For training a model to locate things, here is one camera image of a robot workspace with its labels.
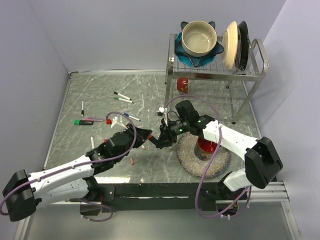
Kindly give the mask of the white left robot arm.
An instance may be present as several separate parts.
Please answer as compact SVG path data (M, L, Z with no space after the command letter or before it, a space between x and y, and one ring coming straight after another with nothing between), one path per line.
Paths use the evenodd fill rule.
M37 208L68 199L95 200L100 193L95 175L106 172L126 157L131 149L143 145L152 130L127 124L106 142L81 157L40 172L16 171L2 191L2 216L17 222L31 216Z

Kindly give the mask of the orange and black highlighter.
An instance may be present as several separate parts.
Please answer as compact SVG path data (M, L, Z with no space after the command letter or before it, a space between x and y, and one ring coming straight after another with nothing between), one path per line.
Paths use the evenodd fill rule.
M152 144L154 144L155 146L157 146L158 144L158 139L156 137L154 137L152 134L150 134L147 138Z

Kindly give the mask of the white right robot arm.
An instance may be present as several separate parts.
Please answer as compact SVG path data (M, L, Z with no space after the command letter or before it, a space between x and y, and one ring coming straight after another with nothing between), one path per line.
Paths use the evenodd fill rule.
M244 161L244 168L233 171L225 177L219 186L219 195L224 199L232 198L237 190L254 186L264 189L283 169L283 163L273 142L235 131L208 115L199 115L189 100L183 100L175 106L178 119L168 119L167 108L160 107L162 114L160 136L154 143L156 148L170 147L176 143L177 136L190 133L202 140L216 143L236 154Z

